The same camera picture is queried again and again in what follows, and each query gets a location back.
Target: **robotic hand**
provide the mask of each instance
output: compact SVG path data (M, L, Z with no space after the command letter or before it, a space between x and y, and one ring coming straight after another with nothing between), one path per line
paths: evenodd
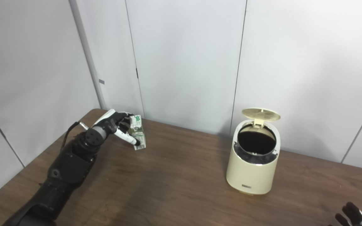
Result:
M348 202L342 208L342 211L350 220L348 221L345 217L343 217L343 215L337 213L335 218L342 226L362 226L362 212L356 205L354 205L352 202Z
M135 146L139 146L140 141L129 135L127 132L129 130L128 125L131 124L129 116L133 116L133 114L128 112L116 112L114 109L111 109L95 122L92 129L99 131L101 135L103 135L103 133L101 133L103 131L106 134L114 134L122 140Z
M47 179L40 184L34 196L13 214L3 226L56 226L54 222L61 213L72 192L79 188L92 169L100 146L110 134L139 146L140 141L127 133L131 113L109 110L92 128L76 122L65 134L61 152L47 172ZM78 134L66 145L66 138L76 125L86 132Z

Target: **black joint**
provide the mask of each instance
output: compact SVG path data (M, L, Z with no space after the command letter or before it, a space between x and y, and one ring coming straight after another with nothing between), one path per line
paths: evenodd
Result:
M90 146L100 146L104 138L99 132L89 129L86 131L86 142Z

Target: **robot hand fingers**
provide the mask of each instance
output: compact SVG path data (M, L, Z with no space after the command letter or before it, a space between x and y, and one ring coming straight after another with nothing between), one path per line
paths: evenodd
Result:
M129 124L127 125L124 122L120 122L118 125L118 129L121 130L123 133L127 133L129 130Z
M129 135L129 133L124 133L121 130L117 130L114 134L122 140L125 140L126 142L131 143L135 146L140 145L140 141L137 140L135 137Z

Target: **small carton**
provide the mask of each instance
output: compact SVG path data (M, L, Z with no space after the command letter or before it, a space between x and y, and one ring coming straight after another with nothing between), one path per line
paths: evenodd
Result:
M142 117L140 115L137 115L131 116L129 119L131 120L130 134L131 136L135 137L140 141L140 145L134 145L134 149L140 150L146 148L146 138L142 127Z

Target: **panel seam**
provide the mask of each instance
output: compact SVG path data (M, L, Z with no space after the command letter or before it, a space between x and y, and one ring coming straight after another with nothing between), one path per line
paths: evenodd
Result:
M8 139L6 138L4 132L1 130L0 128L0 133L3 136L4 140L6 141L6 143L8 144L9 148L13 151L13 153L15 154L16 158L19 160L20 164L22 165L22 167L24 168L25 165L23 164L22 160L19 158L18 154L16 153L16 151L13 149L12 145L9 143Z
M136 63L136 55L135 55L134 39L133 39L133 37L132 37L131 21L129 20L129 13L128 13L128 4L127 4L127 0L124 0L124 2L125 2L125 9L127 10L127 18L128 18L128 26L129 26L129 34L131 35L131 43L132 43L132 52L134 53L135 70L136 70L136 77L138 78L138 86L139 86L140 102L141 102L141 104L142 104L142 112L143 112L143 116L144 116L144 118L146 118L146 115L145 115L145 108L143 107L142 89L140 88L139 73L138 73L138 65L137 65L137 63Z
M360 126L358 132L356 133L356 136L354 137L352 143L350 144L349 148L347 149L347 151L346 151L346 153L344 154L344 156L343 156L342 160L340 161L340 163L343 163L344 160L346 159L348 153L350 152L350 150L352 149L354 143L356 142L356 140L357 140L357 138L358 138L358 135L360 134L361 130L362 130L362 125Z
M248 4L248 0L245 1L245 11L244 11L244 20L243 20L243 31L242 31L242 33L241 33L240 54L239 54L239 56L238 56L237 77L236 77L236 79L235 79L233 109L232 109L232 111L231 111L230 131L229 131L229 133L228 133L229 136L231 136L231 127L233 126L235 96L236 96L236 94L237 94L238 74L239 74L239 72L240 72L241 50L242 50L242 47L243 47L243 37L244 37L244 27L245 27L245 16L247 15L247 4Z

